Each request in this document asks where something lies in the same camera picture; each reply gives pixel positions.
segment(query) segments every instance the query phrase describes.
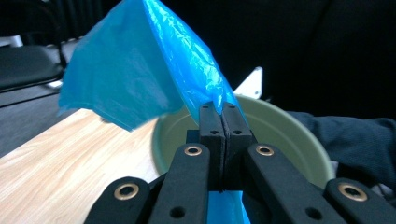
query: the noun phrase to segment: chair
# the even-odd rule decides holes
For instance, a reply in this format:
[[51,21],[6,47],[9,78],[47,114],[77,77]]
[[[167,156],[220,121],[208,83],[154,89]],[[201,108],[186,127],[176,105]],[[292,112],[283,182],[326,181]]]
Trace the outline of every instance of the chair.
[[[59,60],[45,46],[0,48],[0,93],[43,85],[63,77],[66,59],[62,50],[62,26],[55,8],[42,0],[0,0],[0,36],[42,34],[56,46]],[[0,105],[15,105],[46,97]]]

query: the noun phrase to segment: green bowl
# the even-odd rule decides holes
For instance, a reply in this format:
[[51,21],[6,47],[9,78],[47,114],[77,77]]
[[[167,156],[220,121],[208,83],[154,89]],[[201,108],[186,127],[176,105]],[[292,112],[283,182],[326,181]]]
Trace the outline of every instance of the green bowl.
[[[278,147],[305,178],[321,187],[334,178],[332,165],[318,139],[297,119],[261,100],[238,96],[250,129],[259,143]],[[168,171],[176,150],[186,142],[187,130],[197,130],[187,108],[158,119],[152,153],[160,174]]]

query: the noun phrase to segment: plastic bag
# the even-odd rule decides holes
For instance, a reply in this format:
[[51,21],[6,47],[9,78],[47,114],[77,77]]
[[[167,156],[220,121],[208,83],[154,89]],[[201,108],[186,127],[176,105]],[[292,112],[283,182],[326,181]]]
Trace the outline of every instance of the plastic bag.
[[[238,105],[209,48],[156,0],[124,0],[78,44],[64,75],[60,108],[88,108],[131,131],[184,104]],[[209,196],[208,223],[241,223],[238,192]]]

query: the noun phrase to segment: table surface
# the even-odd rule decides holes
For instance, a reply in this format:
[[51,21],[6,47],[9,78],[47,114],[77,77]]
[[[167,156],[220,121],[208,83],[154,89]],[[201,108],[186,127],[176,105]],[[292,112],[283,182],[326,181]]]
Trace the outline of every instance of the table surface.
[[116,179],[158,176],[156,119],[133,132],[80,109],[0,159],[0,223],[82,223]]

